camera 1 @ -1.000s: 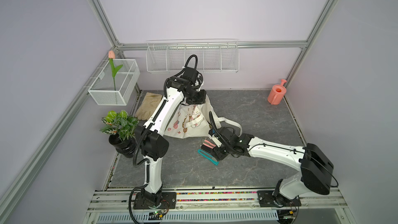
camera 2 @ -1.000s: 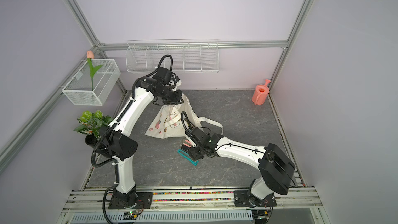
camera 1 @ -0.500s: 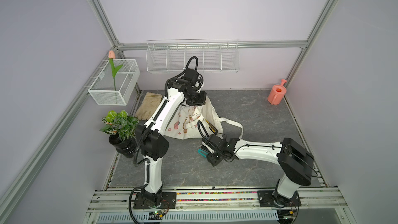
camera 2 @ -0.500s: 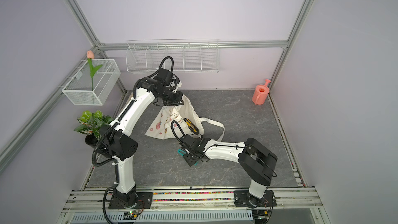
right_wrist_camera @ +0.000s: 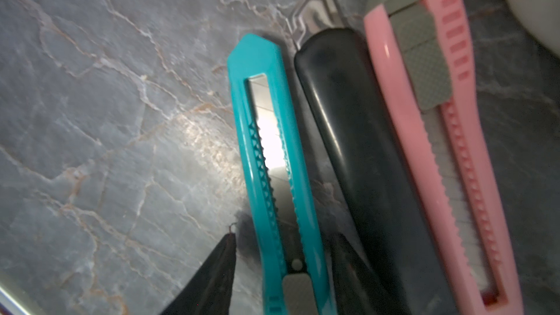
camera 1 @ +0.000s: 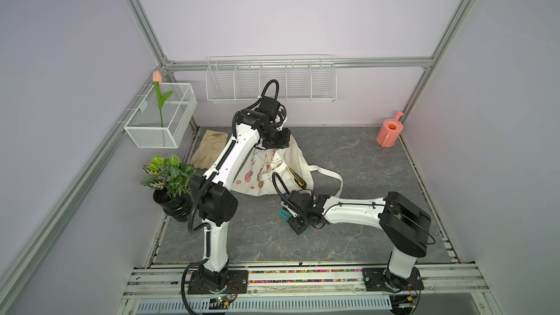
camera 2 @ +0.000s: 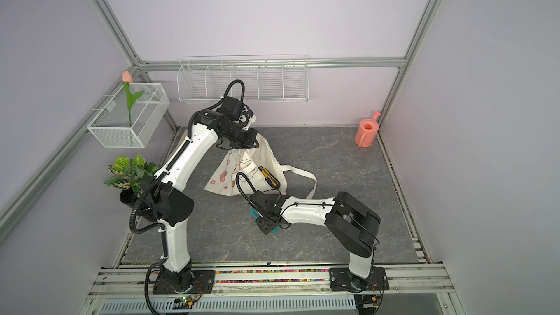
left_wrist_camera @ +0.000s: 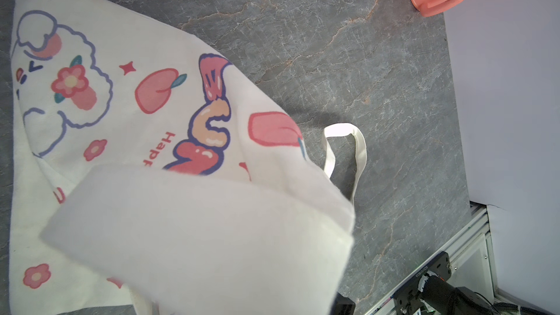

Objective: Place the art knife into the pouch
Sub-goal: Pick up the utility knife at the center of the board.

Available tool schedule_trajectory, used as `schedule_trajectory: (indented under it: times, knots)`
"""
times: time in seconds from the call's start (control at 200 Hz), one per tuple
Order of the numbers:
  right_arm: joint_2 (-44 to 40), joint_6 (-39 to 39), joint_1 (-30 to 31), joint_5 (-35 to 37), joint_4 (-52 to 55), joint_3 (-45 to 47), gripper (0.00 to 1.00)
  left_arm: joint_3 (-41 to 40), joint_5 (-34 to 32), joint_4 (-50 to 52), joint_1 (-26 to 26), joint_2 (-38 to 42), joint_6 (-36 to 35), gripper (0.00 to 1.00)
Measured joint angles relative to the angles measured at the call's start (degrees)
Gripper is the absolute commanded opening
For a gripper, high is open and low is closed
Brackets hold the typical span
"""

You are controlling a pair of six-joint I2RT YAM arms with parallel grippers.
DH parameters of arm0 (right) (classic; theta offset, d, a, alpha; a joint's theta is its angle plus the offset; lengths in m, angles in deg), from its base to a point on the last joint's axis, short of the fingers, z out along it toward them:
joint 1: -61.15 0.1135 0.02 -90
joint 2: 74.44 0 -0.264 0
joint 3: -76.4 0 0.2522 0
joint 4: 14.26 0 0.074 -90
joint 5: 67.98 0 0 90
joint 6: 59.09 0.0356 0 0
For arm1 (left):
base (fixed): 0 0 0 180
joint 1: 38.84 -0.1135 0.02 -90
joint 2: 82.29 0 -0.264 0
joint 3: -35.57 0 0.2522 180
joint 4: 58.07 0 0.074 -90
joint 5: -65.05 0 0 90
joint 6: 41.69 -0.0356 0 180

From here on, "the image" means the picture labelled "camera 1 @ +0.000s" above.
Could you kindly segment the teal utility knife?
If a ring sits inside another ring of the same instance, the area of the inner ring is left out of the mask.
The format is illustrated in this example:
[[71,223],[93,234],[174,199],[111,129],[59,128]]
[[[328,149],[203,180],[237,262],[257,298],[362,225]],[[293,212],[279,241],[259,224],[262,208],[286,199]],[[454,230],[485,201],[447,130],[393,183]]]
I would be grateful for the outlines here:
[[281,218],[283,218],[284,220],[286,220],[287,222],[289,222],[293,218],[292,214],[287,210],[280,209],[278,211],[278,213],[279,213],[279,216]]

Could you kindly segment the white cartoon tote bag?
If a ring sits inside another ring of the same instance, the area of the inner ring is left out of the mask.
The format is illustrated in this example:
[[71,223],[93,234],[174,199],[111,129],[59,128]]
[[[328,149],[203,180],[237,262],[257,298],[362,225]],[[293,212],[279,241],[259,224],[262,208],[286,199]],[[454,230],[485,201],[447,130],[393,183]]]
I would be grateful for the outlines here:
[[258,150],[252,148],[245,157],[245,162],[230,189],[233,192],[251,196],[275,195],[272,174],[278,173],[287,185],[288,191],[303,190],[295,183],[289,167],[306,181],[305,190],[314,189],[312,173],[318,172],[337,179],[339,188],[335,196],[341,195],[344,187],[342,176],[322,167],[308,164],[294,137],[290,137],[290,146],[284,149]]

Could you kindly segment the yellow black utility knife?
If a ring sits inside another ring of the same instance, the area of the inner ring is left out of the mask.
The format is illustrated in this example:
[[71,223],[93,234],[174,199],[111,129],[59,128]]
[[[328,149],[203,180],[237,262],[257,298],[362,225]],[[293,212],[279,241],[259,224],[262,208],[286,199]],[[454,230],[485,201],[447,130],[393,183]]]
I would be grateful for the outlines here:
[[301,176],[299,176],[291,167],[289,167],[288,169],[289,169],[290,173],[293,175],[295,183],[301,189],[306,189],[306,187],[307,187],[306,181]]

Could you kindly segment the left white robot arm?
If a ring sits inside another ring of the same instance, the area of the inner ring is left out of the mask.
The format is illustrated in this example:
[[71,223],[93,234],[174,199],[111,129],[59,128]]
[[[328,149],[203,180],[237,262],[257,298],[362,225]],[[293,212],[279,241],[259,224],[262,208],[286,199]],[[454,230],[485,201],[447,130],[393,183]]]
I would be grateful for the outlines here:
[[208,288],[226,288],[228,225],[238,207],[231,189],[242,166],[255,147],[278,150],[289,146],[291,133],[283,127],[287,111],[278,100],[279,90],[277,80],[268,81],[255,103],[236,112],[224,150],[204,174],[195,175],[190,182],[193,202],[188,231],[204,232],[204,256],[198,272]]

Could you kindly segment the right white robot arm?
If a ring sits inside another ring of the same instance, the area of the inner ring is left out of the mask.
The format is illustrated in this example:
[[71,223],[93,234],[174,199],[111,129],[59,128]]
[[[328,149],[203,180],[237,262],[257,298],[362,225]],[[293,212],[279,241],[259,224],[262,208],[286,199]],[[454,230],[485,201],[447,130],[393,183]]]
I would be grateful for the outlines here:
[[387,266],[363,268],[367,291],[420,293],[424,290],[416,262],[425,257],[428,246],[435,243],[430,234],[432,218],[404,195],[389,192],[383,198],[370,200],[316,196],[305,189],[288,191],[278,173],[272,174],[271,181],[281,198],[279,214],[298,235],[309,227],[321,229],[334,224],[383,230],[393,243],[392,252]]

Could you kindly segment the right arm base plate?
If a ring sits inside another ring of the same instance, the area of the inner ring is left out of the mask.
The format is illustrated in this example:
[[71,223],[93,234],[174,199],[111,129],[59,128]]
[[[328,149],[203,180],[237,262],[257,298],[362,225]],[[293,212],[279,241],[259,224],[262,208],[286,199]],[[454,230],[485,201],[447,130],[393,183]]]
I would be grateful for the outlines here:
[[424,284],[417,267],[413,267],[408,278],[396,276],[387,267],[363,268],[365,288],[369,292],[384,291],[399,293],[408,290],[423,291]]

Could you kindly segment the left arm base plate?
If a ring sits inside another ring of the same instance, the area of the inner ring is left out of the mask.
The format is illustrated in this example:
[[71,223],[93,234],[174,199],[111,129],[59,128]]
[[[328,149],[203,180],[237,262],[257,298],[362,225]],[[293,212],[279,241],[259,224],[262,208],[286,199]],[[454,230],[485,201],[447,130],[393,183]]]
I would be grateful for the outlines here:
[[189,295],[245,294],[249,285],[248,278],[248,270],[212,272],[199,269],[186,282],[186,290]]

